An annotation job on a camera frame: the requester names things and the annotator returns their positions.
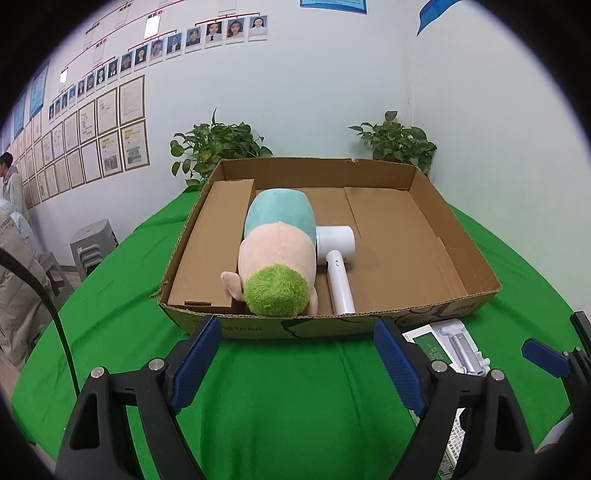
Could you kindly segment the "large open cardboard tray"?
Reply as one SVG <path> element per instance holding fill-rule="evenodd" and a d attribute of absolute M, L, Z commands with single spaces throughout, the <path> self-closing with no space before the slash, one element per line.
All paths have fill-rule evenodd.
<path fill-rule="evenodd" d="M 273 188 L 304 192 L 318 224 L 353 229 L 356 254 L 346 263 L 346 272 L 355 314 L 332 312 L 324 267 L 318 267 L 315 277 L 315 316 L 264 318 L 238 301 L 231 313 L 195 312 L 166 304 L 212 184 L 242 179 L 254 181 L 256 194 Z M 460 318 L 477 311 L 500 288 L 488 261 L 418 168 L 365 159 L 250 158 L 223 160 L 212 172 L 170 257 L 159 305 L 186 333 L 214 314 L 224 336 L 231 339 L 307 339 L 368 333 L 383 317 L 406 328 Z"/>

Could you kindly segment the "blue wall poster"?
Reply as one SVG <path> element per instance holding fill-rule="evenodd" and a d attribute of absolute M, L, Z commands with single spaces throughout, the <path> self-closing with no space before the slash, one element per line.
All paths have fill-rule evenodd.
<path fill-rule="evenodd" d="M 301 8 L 317 8 L 367 14 L 366 0 L 300 0 Z"/>

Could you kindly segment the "white green medicine box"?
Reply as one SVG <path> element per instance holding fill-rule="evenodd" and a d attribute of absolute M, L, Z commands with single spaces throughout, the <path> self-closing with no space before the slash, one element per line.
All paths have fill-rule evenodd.
<path fill-rule="evenodd" d="M 431 362 L 444 362 L 455 372 L 463 373 L 459 354 L 452 347 L 450 338 L 446 336 L 446 333 L 451 332 L 450 325 L 450 322 L 437 322 L 405 332 L 403 336 L 408 342 L 417 344 Z M 456 410 L 454 424 L 438 470 L 438 479 L 453 477 L 465 436 L 460 425 L 462 413 L 462 409 Z"/>

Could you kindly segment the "grey plastic stool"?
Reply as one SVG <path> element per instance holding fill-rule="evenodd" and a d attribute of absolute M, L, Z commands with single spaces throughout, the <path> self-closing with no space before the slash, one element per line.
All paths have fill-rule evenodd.
<path fill-rule="evenodd" d="M 85 280 L 118 245 L 108 219 L 79 229 L 71 239 L 70 249 L 80 280 Z"/>

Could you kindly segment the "person in background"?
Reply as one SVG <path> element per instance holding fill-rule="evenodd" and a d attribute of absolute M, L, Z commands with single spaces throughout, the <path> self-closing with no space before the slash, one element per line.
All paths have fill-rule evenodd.
<path fill-rule="evenodd" d="M 3 198 L 8 201 L 16 211 L 30 219 L 26 206 L 23 182 L 17 167 L 13 164 L 13 156 L 5 152 L 0 157 L 0 173 L 3 183 Z"/>

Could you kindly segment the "white folding phone stand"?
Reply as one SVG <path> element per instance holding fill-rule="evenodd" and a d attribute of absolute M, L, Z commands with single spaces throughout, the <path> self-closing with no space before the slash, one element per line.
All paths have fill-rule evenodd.
<path fill-rule="evenodd" d="M 489 373 L 490 359 L 478 349 L 462 321 L 457 319 L 446 321 L 439 332 L 450 344 L 463 373 L 482 377 Z"/>

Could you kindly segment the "row of portrait photos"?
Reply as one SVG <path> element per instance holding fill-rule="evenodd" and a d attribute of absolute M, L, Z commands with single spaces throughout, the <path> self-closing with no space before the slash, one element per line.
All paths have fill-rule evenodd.
<path fill-rule="evenodd" d="M 268 35 L 269 17 L 259 13 L 222 16 L 187 29 L 150 35 L 117 56 L 99 59 L 84 74 L 75 76 L 65 71 L 66 83 L 47 107 L 47 120 L 54 122 L 106 85 L 149 66 L 203 49 L 264 41 Z"/>

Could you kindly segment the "framed certificates on wall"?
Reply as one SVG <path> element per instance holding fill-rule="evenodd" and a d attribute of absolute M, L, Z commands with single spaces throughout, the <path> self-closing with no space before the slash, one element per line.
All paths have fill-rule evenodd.
<path fill-rule="evenodd" d="M 145 77 L 137 76 L 53 120 L 34 117 L 8 145 L 32 209 L 79 187 L 147 167 Z"/>

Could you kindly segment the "white hair dryer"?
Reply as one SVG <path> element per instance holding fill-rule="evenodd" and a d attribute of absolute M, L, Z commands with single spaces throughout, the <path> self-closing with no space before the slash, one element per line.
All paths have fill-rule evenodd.
<path fill-rule="evenodd" d="M 353 260 L 355 254 L 356 239 L 351 227 L 317 227 L 318 266 L 325 266 L 332 312 L 338 316 L 356 313 L 349 276 L 346 272 L 346 263 Z"/>

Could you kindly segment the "left potted green plant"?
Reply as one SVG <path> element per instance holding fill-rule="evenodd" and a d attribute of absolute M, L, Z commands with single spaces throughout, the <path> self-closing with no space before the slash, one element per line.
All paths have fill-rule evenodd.
<path fill-rule="evenodd" d="M 221 160 L 273 155 L 273 151 L 263 144 L 264 138 L 256 134 L 249 124 L 218 122 L 215 113 L 212 113 L 209 123 L 194 124 L 185 133 L 177 132 L 169 143 L 170 154 L 174 158 L 171 174 L 184 176 L 188 192 L 201 190 Z"/>

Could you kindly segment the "long brown cardboard box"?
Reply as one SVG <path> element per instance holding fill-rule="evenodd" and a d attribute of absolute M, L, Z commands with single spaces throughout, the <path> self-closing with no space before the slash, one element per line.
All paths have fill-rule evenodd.
<path fill-rule="evenodd" d="M 245 216 L 254 194 L 252 179 L 212 184 L 188 236 L 167 305 L 206 313 L 235 310 L 221 273 L 236 271 Z"/>

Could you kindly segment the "plush doll green hair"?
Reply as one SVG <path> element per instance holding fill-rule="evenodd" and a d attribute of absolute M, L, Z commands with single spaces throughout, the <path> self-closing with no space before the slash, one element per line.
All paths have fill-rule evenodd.
<path fill-rule="evenodd" d="M 221 282 L 256 316 L 315 316 L 317 266 L 317 223 L 308 196 L 267 189 L 249 205 L 238 266 L 222 272 Z"/>

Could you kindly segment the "right potted green plant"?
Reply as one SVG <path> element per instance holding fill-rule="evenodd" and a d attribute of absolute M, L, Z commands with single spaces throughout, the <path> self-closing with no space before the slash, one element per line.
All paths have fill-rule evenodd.
<path fill-rule="evenodd" d="M 420 127 L 401 123 L 397 111 L 386 111 L 381 123 L 362 122 L 349 130 L 372 151 L 374 160 L 412 165 L 429 174 L 437 145 Z"/>

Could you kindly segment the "blue wall banner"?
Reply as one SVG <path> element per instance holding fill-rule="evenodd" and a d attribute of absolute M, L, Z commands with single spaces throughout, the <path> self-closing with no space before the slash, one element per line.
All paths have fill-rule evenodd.
<path fill-rule="evenodd" d="M 420 35 L 432 22 L 440 18 L 449 8 L 460 0 L 429 0 L 419 13 L 419 28 L 417 35 Z"/>

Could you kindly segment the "potted green plant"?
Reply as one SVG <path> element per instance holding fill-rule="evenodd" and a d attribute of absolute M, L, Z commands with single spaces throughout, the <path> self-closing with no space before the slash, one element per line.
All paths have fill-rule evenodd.
<path fill-rule="evenodd" d="M 381 123 L 362 122 L 349 130 L 372 151 L 374 160 L 412 165 L 429 174 L 437 145 L 420 127 L 401 123 L 397 111 L 386 111 Z"/>
<path fill-rule="evenodd" d="M 188 192 L 201 190 L 221 160 L 273 155 L 273 151 L 263 144 L 264 138 L 256 134 L 249 124 L 218 122 L 215 113 L 212 113 L 209 123 L 194 124 L 185 133 L 177 132 L 169 143 L 170 154 L 174 158 L 171 174 L 184 176 Z"/>

